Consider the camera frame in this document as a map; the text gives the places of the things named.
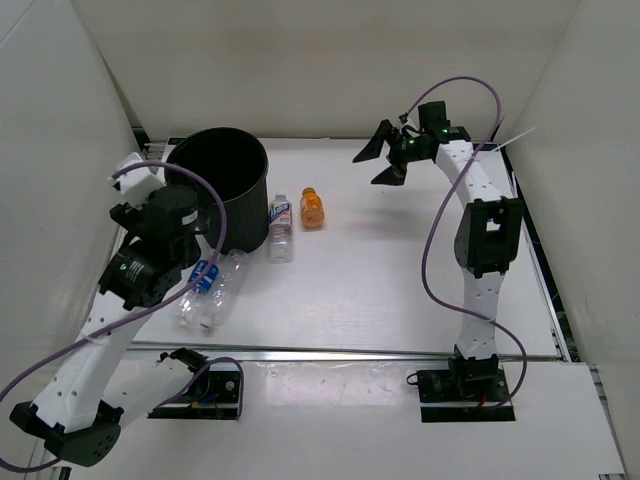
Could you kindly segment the clear crushed plastic bottle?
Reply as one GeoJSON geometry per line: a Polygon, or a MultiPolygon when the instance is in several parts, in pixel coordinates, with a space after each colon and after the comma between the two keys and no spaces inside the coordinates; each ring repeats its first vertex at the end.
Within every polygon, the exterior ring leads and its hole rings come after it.
{"type": "Polygon", "coordinates": [[[230,317],[249,271],[249,255],[238,249],[219,258],[218,274],[205,295],[197,324],[205,331],[213,331],[230,317]]]}

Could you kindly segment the small orange bottle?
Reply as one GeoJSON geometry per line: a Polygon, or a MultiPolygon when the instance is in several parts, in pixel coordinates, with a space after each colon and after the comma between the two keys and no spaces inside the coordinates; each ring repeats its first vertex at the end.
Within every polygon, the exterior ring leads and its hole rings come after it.
{"type": "Polygon", "coordinates": [[[314,188],[307,187],[302,191],[300,209],[302,223],[306,229],[314,230],[322,227],[325,219],[324,207],[314,188]]]}

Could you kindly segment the clear bottle white blue label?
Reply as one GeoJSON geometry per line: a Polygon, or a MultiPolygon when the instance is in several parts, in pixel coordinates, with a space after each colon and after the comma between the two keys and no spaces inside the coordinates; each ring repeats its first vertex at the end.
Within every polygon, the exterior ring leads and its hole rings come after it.
{"type": "Polygon", "coordinates": [[[287,263],[293,257],[292,203],[278,191],[269,204],[268,250],[272,263],[287,263]]]}

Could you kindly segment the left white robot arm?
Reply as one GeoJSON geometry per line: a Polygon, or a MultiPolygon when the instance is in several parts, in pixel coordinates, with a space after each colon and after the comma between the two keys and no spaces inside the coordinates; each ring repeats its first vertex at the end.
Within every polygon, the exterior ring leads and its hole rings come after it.
{"type": "Polygon", "coordinates": [[[83,467],[102,461],[121,430],[165,400],[181,393],[188,400],[206,395],[210,377],[204,358],[188,365],[164,354],[137,378],[111,385],[131,341],[143,325],[119,320],[157,306],[200,258],[195,237],[197,195],[183,186],[152,192],[139,208],[119,204],[111,218],[130,240],[108,263],[98,293],[78,336],[54,378],[35,399],[17,404],[11,421],[43,440],[55,458],[83,467]]]}

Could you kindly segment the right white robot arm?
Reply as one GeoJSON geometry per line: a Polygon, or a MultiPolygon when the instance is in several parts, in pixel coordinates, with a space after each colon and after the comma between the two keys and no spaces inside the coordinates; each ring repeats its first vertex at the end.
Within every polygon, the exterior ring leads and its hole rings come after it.
{"type": "Polygon", "coordinates": [[[431,160],[451,183],[446,196],[457,197],[463,208],[453,241],[463,274],[464,303],[457,309],[462,327],[447,373],[433,375],[432,382],[464,400],[486,395],[498,380],[498,298],[518,253],[523,204],[494,186],[477,162],[466,130],[447,120],[432,121],[421,130],[383,120],[354,160],[375,159],[384,147],[389,166],[374,184],[401,186],[409,163],[431,160]]]}

